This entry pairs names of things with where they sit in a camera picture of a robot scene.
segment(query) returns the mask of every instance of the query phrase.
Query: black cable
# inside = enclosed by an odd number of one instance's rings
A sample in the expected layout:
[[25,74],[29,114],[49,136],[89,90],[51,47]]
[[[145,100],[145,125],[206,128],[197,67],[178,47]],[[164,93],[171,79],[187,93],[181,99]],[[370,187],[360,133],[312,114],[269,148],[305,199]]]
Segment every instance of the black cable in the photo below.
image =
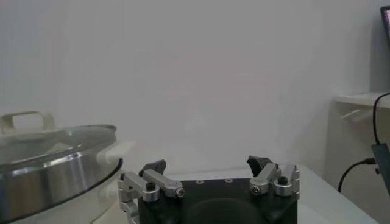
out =
[[372,110],[372,128],[374,129],[374,138],[375,138],[375,143],[377,145],[380,145],[380,141],[378,139],[378,133],[377,133],[377,107],[378,107],[379,100],[382,97],[385,97],[385,96],[388,96],[388,95],[390,95],[390,93],[385,93],[385,94],[380,95],[375,100],[374,107],[373,107],[373,110]]
[[357,162],[357,163],[354,163],[352,164],[350,167],[348,167],[348,169],[342,174],[341,176],[341,179],[340,179],[340,182],[339,182],[339,187],[338,187],[338,191],[341,192],[341,187],[342,187],[342,182],[344,182],[344,178],[347,176],[347,174],[356,166],[359,166],[359,165],[362,165],[362,164],[376,164],[375,162],[375,159],[374,158],[368,158],[368,159],[365,159],[365,160],[362,160],[360,162]]

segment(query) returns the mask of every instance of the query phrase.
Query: silver pot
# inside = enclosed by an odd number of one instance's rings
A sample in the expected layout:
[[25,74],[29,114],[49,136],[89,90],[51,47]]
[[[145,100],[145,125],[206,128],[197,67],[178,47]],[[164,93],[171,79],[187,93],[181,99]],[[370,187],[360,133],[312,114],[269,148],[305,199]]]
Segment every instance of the silver pot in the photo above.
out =
[[[38,113],[39,130],[20,131],[13,117]],[[51,114],[29,111],[0,117],[0,223],[23,219],[77,197],[114,175],[130,142],[116,127],[54,127]]]

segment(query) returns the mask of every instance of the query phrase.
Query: white pot handle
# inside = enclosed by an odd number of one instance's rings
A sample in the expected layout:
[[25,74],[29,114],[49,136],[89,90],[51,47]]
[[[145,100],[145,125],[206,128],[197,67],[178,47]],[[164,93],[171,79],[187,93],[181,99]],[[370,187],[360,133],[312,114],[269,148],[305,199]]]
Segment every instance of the white pot handle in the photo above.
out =
[[39,114],[42,117],[43,125],[39,129],[41,131],[53,131],[55,130],[54,118],[51,113],[42,113],[39,111],[24,111],[20,113],[5,114],[0,117],[0,132],[1,134],[14,134],[24,132],[23,130],[17,130],[13,124],[13,117],[27,115],[27,114]]
[[107,184],[99,191],[99,200],[101,202],[114,200],[118,197],[118,184],[116,182],[117,179]]
[[117,163],[134,146],[135,142],[133,141],[116,142],[97,154],[98,163],[102,165]]

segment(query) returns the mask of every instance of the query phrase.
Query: white wall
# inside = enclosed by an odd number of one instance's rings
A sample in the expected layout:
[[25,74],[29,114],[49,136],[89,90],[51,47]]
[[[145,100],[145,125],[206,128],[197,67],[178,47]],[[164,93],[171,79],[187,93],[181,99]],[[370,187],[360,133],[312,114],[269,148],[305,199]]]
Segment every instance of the white wall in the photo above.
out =
[[322,173],[332,96],[370,89],[371,2],[2,1],[0,112],[115,124],[144,149],[127,168]]

